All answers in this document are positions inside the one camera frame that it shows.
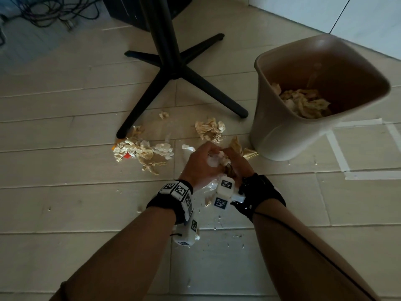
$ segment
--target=floor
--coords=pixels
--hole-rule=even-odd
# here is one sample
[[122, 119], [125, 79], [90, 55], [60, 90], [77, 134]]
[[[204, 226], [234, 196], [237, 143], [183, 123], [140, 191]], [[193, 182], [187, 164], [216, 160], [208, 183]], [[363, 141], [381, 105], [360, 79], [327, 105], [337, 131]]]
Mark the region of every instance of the floor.
[[[186, 81], [170, 81], [138, 120], [149, 141], [171, 134], [175, 157], [159, 168], [159, 176], [142, 172], [134, 160], [117, 163], [111, 150], [127, 111], [157, 73], [123, 55], [128, 48], [155, 52], [148, 33], [101, 22], [0, 77], [1, 301], [48, 300], [61, 281], [138, 215], [155, 190], [178, 177], [182, 144], [202, 142], [196, 120], [216, 117], [227, 126], [223, 145], [233, 135], [249, 145], [255, 58], [319, 34], [232, 0], [193, 0], [174, 27], [182, 50], [225, 33], [190, 67], [250, 116], [240, 120]], [[329, 138], [322, 136], [290, 161], [255, 157], [250, 162], [380, 296], [401, 300], [401, 184], [379, 179], [388, 169], [401, 169], [401, 62], [352, 46], [391, 81], [389, 97], [349, 116]], [[162, 121], [161, 110], [170, 117]], [[346, 166], [351, 176], [369, 171], [374, 179], [345, 180]], [[147, 301], [278, 300], [248, 219], [233, 209], [219, 219], [201, 200], [197, 204], [200, 240], [191, 248], [168, 246]]]

